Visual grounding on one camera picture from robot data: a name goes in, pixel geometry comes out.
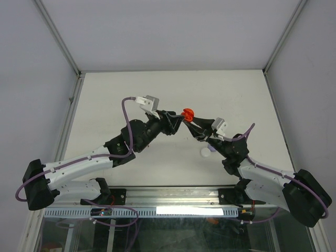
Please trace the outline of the orange round case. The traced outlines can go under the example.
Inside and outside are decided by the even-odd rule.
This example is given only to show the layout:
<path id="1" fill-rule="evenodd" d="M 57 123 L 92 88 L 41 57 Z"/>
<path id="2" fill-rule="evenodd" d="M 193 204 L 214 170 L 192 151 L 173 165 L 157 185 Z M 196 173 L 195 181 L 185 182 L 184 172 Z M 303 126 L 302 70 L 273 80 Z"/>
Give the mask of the orange round case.
<path id="1" fill-rule="evenodd" d="M 183 109 L 181 115 L 184 117 L 184 122 L 191 123 L 194 120 L 194 111 L 190 108 Z"/>

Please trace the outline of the purple charging case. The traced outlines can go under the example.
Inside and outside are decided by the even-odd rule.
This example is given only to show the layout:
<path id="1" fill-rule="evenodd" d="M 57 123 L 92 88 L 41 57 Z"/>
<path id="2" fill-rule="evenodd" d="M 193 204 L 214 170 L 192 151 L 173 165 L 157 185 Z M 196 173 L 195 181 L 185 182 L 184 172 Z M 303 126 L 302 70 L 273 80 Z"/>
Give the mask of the purple charging case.
<path id="1" fill-rule="evenodd" d="M 210 144 L 208 145 L 208 149 L 211 151 L 211 152 L 216 152 L 216 149 L 211 146 Z"/>

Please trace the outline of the white charging case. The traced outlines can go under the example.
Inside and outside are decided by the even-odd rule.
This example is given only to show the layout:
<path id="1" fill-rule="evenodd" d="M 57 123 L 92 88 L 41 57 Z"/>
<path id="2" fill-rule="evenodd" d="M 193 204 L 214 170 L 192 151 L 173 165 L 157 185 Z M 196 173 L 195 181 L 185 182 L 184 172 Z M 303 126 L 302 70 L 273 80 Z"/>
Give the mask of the white charging case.
<path id="1" fill-rule="evenodd" d="M 200 150 L 200 155 L 201 155 L 203 158 L 208 158 L 208 157 L 210 157 L 210 155 L 211 155 L 211 151 L 210 151 L 209 148 L 202 148 L 202 149 Z"/>

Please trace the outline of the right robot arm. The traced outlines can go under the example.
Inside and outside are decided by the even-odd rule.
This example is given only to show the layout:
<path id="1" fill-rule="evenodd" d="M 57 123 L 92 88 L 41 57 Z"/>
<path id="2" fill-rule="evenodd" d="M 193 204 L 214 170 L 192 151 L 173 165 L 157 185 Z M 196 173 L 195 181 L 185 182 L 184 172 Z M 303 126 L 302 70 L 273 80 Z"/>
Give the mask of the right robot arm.
<path id="1" fill-rule="evenodd" d="M 249 156 L 247 139 L 253 127 L 228 138 L 227 122 L 222 118 L 187 115 L 184 123 L 196 140 L 206 142 L 224 157 L 225 171 L 239 178 L 235 199 L 240 203 L 253 200 L 275 205 L 306 227 L 314 227 L 320 219 L 328 218 L 332 199 L 309 171 L 289 173 Z"/>

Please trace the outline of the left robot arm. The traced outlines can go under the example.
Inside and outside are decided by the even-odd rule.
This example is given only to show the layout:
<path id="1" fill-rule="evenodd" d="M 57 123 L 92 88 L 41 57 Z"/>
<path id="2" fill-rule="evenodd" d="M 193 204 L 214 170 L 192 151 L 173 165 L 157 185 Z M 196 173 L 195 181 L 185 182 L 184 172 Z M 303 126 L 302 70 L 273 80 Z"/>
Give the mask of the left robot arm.
<path id="1" fill-rule="evenodd" d="M 148 121 L 127 120 L 120 134 L 97 149 L 78 157 L 54 163 L 42 163 L 36 159 L 29 163 L 23 176 L 21 189 L 23 202 L 31 211 L 40 210 L 58 201 L 88 199 L 104 204 L 110 198 L 110 190 L 104 178 L 79 181 L 78 178 L 92 172 L 124 165 L 136 158 L 159 134 L 174 135 L 183 121 L 174 111 L 156 111 L 146 114 Z"/>

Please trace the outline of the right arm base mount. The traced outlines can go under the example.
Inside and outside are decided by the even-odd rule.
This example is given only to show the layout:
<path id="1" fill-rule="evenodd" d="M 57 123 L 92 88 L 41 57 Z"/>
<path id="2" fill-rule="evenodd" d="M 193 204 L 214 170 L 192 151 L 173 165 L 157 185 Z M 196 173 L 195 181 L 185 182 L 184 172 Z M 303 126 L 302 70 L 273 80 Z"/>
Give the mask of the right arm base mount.
<path id="1" fill-rule="evenodd" d="M 220 205 L 235 205 L 242 207 L 244 198 L 240 192 L 234 188 L 219 188 L 218 200 Z"/>

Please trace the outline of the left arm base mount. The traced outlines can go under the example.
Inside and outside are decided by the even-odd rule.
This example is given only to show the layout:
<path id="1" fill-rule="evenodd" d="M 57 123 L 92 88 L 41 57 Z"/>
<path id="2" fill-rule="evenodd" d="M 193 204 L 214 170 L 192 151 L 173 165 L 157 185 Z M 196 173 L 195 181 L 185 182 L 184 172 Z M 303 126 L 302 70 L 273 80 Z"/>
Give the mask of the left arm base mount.
<path id="1" fill-rule="evenodd" d="M 111 188 L 109 193 L 102 193 L 95 199 L 90 199 L 93 205 L 125 205 L 127 190 L 125 188 Z"/>

